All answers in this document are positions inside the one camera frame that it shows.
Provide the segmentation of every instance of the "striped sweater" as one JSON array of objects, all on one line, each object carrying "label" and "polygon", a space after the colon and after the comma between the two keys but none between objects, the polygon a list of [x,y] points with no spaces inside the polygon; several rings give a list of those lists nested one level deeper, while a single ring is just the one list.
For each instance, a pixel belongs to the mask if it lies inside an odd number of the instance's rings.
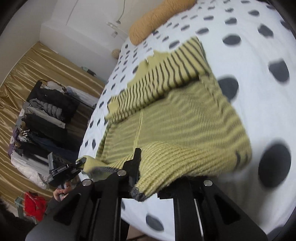
[{"label": "striped sweater", "polygon": [[88,157],[84,171],[121,169],[141,148],[140,179],[131,193],[138,201],[181,176],[219,175],[251,158],[248,136],[196,37],[141,62],[108,109],[97,156]]}]

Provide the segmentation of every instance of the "black sleeve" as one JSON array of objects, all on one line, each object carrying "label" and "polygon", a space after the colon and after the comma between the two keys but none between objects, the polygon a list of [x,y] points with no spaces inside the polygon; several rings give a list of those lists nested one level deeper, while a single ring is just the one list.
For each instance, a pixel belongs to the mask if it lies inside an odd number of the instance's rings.
[{"label": "black sleeve", "polygon": [[58,204],[59,202],[54,197],[52,197],[47,204],[47,209],[45,210],[44,214],[48,215],[50,211],[53,210]]}]

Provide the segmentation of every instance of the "white wall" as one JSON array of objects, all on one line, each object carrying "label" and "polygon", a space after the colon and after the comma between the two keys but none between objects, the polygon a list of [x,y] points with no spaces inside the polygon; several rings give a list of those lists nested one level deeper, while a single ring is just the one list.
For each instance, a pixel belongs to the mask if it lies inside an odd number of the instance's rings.
[{"label": "white wall", "polygon": [[78,66],[107,80],[117,60],[111,56],[124,38],[111,34],[121,0],[58,0],[52,18],[42,24],[40,41]]},{"label": "white wall", "polygon": [[57,0],[28,0],[0,36],[0,84],[19,59],[39,40],[41,24],[50,19]]}]

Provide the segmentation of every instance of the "red cloth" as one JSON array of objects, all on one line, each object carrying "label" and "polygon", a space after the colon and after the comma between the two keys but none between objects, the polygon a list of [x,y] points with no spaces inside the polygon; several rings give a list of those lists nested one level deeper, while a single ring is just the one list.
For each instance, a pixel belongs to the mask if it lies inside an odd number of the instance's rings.
[{"label": "red cloth", "polygon": [[25,213],[27,216],[35,217],[41,221],[46,210],[46,200],[32,193],[25,193]]}]

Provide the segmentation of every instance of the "bed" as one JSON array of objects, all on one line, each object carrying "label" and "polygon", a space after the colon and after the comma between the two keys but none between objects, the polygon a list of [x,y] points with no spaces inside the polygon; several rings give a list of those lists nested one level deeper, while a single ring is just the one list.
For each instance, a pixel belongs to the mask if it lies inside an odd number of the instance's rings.
[{"label": "bed", "polygon": [[[153,51],[171,52],[192,36],[205,49],[223,94],[250,138],[252,161],[215,183],[273,240],[296,206],[296,40],[270,4],[256,0],[199,0],[138,46],[127,39],[85,133],[79,156],[96,156],[112,96],[127,88]],[[122,218],[159,240],[174,240],[172,200],[153,195],[122,201]]]}]

